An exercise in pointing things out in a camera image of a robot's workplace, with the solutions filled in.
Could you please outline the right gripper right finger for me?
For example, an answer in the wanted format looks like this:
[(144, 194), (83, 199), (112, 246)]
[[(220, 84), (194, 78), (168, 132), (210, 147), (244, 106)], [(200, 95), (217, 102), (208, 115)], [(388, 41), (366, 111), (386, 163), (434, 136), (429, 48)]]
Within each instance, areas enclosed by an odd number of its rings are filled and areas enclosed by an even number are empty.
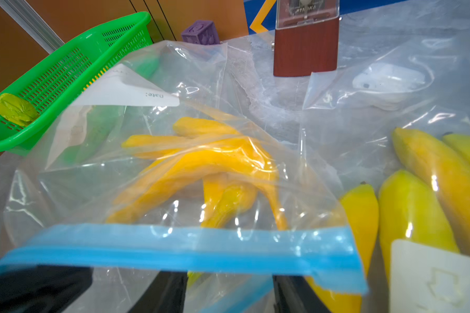
[(302, 276), (273, 276), (274, 312), (330, 313)]

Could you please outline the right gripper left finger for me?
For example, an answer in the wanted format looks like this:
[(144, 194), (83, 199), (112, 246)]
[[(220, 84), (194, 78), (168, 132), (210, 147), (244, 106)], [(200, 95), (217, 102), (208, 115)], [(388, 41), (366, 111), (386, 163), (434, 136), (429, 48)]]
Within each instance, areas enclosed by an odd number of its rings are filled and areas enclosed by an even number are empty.
[(128, 313), (184, 311), (186, 272), (160, 271)]

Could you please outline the yellow banana pair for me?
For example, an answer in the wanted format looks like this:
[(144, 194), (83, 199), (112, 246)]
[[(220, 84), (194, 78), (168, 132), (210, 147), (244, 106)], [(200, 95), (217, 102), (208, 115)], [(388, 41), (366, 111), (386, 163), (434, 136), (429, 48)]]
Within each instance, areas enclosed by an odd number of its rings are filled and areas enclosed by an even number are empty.
[(15, 125), (27, 127), (40, 115), (28, 101), (10, 93), (3, 93), (0, 95), (0, 116)]

